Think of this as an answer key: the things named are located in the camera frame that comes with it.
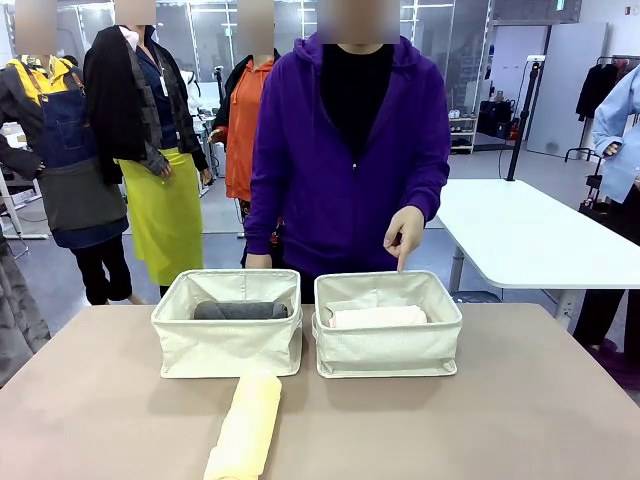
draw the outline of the clothing rack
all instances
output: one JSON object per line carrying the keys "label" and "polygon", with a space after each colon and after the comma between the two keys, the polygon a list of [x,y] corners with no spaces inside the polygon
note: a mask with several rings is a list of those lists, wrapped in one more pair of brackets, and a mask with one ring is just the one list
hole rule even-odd
{"label": "clothing rack", "polygon": [[[627,60],[628,63],[625,66],[625,72],[624,75],[626,75],[627,73],[629,73],[631,70],[635,69],[636,67],[640,66],[640,56],[637,55],[612,55],[612,56],[600,56],[598,57],[598,60],[596,61],[596,65],[605,65],[602,62],[603,61],[608,61],[608,63],[613,63],[614,61],[617,60]],[[622,77],[624,77],[624,75],[620,76],[618,78],[618,82],[622,79]],[[570,148],[569,150],[567,150],[566,155],[564,156],[564,163],[567,163],[569,161],[569,155],[571,154],[571,152],[576,152],[576,153],[586,153],[587,154],[587,162],[591,160],[592,156],[598,157],[598,155],[596,155],[595,150],[588,148],[588,147],[582,147],[582,144],[584,143],[584,136],[587,133],[587,125],[588,125],[588,119],[585,119],[584,121],[584,127],[582,128],[582,136],[580,137],[580,147],[578,148]],[[638,122],[638,115],[636,115],[636,118],[634,118],[634,124]]]}

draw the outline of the purple jacket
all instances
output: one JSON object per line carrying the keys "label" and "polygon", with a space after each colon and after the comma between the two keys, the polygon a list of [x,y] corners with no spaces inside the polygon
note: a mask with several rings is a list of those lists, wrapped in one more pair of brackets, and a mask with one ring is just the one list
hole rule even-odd
{"label": "purple jacket", "polygon": [[269,253],[284,219],[285,262],[310,275],[395,270],[383,247],[391,217],[413,205],[431,220],[451,149],[444,82],[401,37],[389,89],[357,167],[322,105],[315,35],[267,78],[258,118],[246,220],[249,253]]}

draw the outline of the light blue shirt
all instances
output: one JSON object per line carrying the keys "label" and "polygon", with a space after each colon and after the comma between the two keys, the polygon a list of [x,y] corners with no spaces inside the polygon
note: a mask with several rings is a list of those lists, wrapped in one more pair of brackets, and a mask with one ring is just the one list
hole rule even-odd
{"label": "light blue shirt", "polygon": [[618,153],[608,157],[602,168],[600,192],[622,203],[640,175],[640,123],[624,133],[630,115],[640,113],[640,67],[628,73],[596,110],[593,141],[596,153],[612,143],[621,144]]}

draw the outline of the hand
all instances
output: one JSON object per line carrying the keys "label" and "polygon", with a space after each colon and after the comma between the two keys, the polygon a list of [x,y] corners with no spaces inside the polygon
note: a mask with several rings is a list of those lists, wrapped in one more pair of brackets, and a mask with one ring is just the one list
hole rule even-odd
{"label": "hand", "polygon": [[416,207],[404,207],[391,219],[384,248],[398,259],[398,272],[404,270],[409,254],[420,246],[423,231],[424,215]]}
{"label": "hand", "polygon": [[604,153],[610,157],[612,155],[615,155],[616,153],[618,153],[618,149],[620,148],[620,146],[617,143],[612,143],[611,145],[609,145],[607,147],[607,149],[604,151]]}
{"label": "hand", "polygon": [[167,163],[167,166],[164,167],[164,170],[160,174],[162,178],[169,178],[173,174],[173,168],[171,168],[171,164]]}
{"label": "hand", "polygon": [[213,184],[213,174],[210,168],[206,168],[200,172],[200,181],[202,185],[209,186]]}
{"label": "hand", "polygon": [[209,143],[221,142],[224,138],[224,130],[221,128],[216,128],[211,135],[209,135]]}
{"label": "hand", "polygon": [[245,264],[247,268],[252,269],[270,269],[273,268],[273,262],[271,261],[271,255],[247,255],[247,262]]}

